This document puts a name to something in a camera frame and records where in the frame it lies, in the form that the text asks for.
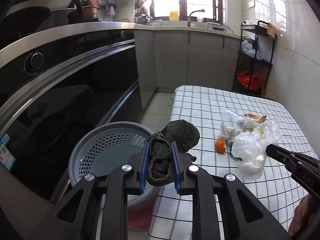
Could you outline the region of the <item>person's right hand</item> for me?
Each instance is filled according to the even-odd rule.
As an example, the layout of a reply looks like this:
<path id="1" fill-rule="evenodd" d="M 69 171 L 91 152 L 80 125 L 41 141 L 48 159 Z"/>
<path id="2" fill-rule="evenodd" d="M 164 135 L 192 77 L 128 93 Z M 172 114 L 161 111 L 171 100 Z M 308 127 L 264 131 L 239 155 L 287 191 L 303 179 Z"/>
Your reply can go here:
<path id="1" fill-rule="evenodd" d="M 294 217 L 289 226 L 289 235 L 294 236 L 302 227 L 303 219 L 306 217 L 309 211 L 311 195 L 308 194 L 302 198 L 299 205 L 295 208 Z"/>

